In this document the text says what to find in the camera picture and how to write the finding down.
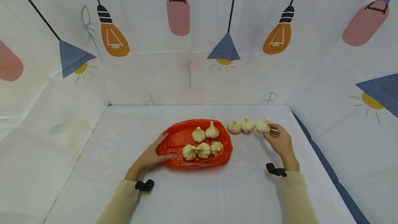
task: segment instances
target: garlic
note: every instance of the garlic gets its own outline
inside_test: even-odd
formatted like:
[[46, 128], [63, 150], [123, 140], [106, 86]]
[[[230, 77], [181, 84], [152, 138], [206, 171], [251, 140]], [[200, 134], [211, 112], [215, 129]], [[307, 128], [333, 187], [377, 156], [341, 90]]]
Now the garlic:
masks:
[[206, 137], [208, 138], [217, 138], [220, 132], [218, 131], [217, 128], [214, 127], [214, 123], [210, 121], [210, 127], [207, 128], [206, 132]]
[[201, 143], [196, 148], [196, 151], [200, 159], [207, 159], [210, 156], [210, 145], [208, 143]]
[[182, 149], [182, 156], [186, 161], [192, 161], [195, 160], [196, 158], [196, 147], [187, 144], [183, 149]]
[[226, 128], [228, 130], [228, 132], [236, 134], [240, 132], [240, 124], [236, 121], [236, 119], [234, 119], [231, 122], [228, 122], [228, 124], [226, 125]]
[[243, 133], [249, 133], [254, 130], [254, 124], [249, 121], [249, 117], [245, 117], [242, 124], [240, 125]]
[[212, 143], [212, 145], [210, 147], [211, 153], [215, 157], [221, 154], [223, 148], [224, 148], [224, 146], [220, 142], [214, 142], [214, 143]]
[[196, 130], [192, 132], [192, 138], [197, 143], [203, 142], [206, 139], [205, 131], [197, 127]]
[[266, 119], [264, 121], [259, 121], [256, 124], [256, 130], [257, 132], [267, 132], [269, 133], [271, 131], [270, 127], [269, 127], [269, 119]]

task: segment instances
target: white tablecloth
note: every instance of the white tablecloth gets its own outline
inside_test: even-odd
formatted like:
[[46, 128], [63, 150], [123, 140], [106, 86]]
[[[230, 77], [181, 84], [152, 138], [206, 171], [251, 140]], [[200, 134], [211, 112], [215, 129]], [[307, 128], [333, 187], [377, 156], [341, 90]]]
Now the white tablecloth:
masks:
[[[224, 125], [244, 116], [270, 118], [291, 134], [309, 196], [322, 224], [355, 224], [309, 141], [285, 105], [110, 106], [92, 134], [45, 224], [95, 223], [120, 179], [139, 155], [170, 125], [187, 119], [216, 119]], [[132, 210], [134, 224], [283, 223], [278, 177], [265, 164], [282, 167], [257, 132], [231, 135], [233, 152], [225, 166], [170, 171], [163, 166]]]

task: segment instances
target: left hand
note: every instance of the left hand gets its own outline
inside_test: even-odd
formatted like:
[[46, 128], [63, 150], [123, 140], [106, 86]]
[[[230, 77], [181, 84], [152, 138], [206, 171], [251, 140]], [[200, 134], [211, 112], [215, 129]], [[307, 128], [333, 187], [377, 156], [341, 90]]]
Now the left hand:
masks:
[[171, 160], [172, 156], [158, 156], [156, 154], [156, 148], [163, 142], [168, 136], [168, 133], [163, 131], [155, 142], [153, 142], [142, 155], [134, 162], [134, 164], [128, 170], [125, 180], [138, 181], [142, 172], [145, 169], [149, 169], [156, 164]]

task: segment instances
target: beige sleeve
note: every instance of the beige sleeve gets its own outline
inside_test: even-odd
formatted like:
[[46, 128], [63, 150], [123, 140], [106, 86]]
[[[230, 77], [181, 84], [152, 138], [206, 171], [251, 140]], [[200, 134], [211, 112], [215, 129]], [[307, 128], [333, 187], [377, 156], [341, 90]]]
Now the beige sleeve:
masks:
[[286, 171], [286, 174], [287, 177], [280, 179], [280, 185], [287, 224], [318, 224], [303, 174], [295, 171]]
[[136, 182], [121, 180], [95, 224], [123, 224], [139, 194], [135, 184]]

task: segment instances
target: yellow bulb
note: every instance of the yellow bulb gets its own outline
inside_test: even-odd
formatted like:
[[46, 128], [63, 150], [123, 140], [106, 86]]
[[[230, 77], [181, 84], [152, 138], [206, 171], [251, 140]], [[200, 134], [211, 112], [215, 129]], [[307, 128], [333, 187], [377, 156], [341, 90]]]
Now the yellow bulb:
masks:
[[373, 109], [383, 109], [384, 108], [384, 106], [382, 106], [377, 100], [375, 100], [371, 96], [367, 95], [367, 93], [362, 94], [362, 101]]
[[112, 23], [101, 24], [104, 46], [112, 56], [122, 57], [130, 52], [129, 44], [118, 28]]
[[291, 33], [290, 23], [279, 23], [265, 40], [264, 53], [274, 55], [284, 51], [290, 43]]
[[221, 65], [230, 65], [232, 61], [226, 59], [216, 59], [216, 61]]
[[74, 72], [75, 74], [78, 74], [78, 75], [80, 75], [80, 74], [83, 74], [84, 73], [84, 71], [86, 71], [86, 69], [87, 69], [87, 62], [85, 62], [81, 67], [79, 67], [78, 69], [76, 69], [76, 71]]

